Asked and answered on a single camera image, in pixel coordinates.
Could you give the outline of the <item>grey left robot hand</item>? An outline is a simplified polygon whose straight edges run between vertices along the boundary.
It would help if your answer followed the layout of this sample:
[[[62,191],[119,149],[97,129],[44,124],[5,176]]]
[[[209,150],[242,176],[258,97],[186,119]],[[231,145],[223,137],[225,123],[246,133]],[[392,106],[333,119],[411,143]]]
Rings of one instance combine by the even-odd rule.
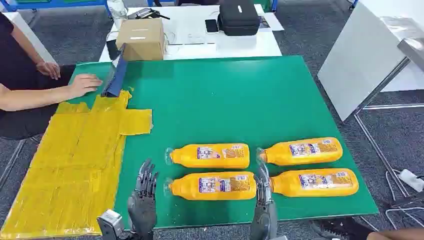
[[[133,192],[127,200],[129,225],[141,240],[153,239],[157,224],[156,186],[158,172],[151,159],[144,161],[138,171]]]

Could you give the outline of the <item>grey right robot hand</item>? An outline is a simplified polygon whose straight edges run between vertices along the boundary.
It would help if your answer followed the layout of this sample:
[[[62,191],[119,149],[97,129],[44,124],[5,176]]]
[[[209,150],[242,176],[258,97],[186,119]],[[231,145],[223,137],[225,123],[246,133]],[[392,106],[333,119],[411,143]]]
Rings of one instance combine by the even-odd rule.
[[[272,183],[269,170],[262,161],[257,163],[256,204],[250,226],[251,240],[272,240],[277,237],[278,217],[272,199]]]

